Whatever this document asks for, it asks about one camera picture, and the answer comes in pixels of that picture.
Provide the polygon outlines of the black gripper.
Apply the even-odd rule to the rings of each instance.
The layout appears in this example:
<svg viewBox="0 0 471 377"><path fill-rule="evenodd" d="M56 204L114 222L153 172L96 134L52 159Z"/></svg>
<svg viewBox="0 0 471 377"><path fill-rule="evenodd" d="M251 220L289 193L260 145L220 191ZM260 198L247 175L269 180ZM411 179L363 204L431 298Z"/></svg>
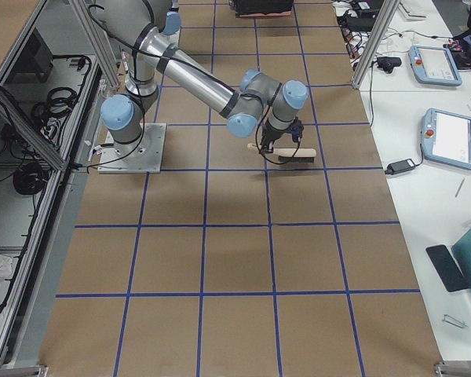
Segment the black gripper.
<svg viewBox="0 0 471 377"><path fill-rule="evenodd" d="M271 123L265 123L262 128L260 153L273 153L275 142L278 141L284 133L285 130L276 129Z"/></svg>

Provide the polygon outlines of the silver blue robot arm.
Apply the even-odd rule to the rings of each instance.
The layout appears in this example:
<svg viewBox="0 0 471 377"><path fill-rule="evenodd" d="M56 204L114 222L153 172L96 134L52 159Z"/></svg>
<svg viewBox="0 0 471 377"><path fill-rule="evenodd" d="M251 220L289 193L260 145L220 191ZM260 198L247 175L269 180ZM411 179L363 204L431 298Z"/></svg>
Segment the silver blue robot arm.
<svg viewBox="0 0 471 377"><path fill-rule="evenodd" d="M159 72L226 119L233 135L254 135L247 147L263 158L274 155L278 165L315 159L315 149L301 147L304 127L298 112L309 98L303 82L281 83L250 69L234 90L170 41L181 28L173 1L103 1L90 5L88 14L131 55L130 90L142 90Z"/></svg>

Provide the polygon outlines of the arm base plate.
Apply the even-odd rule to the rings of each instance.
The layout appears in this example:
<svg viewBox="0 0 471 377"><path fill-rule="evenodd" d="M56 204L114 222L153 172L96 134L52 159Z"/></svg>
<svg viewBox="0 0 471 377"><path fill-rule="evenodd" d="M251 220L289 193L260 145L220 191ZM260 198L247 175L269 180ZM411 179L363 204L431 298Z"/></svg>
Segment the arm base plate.
<svg viewBox="0 0 471 377"><path fill-rule="evenodd" d="M116 144L108 131L105 142L112 144L112 146L103 149L97 169L102 174L140 174L146 172L158 174L161 171L165 139L165 123L145 123L144 136L140 144Z"/></svg>

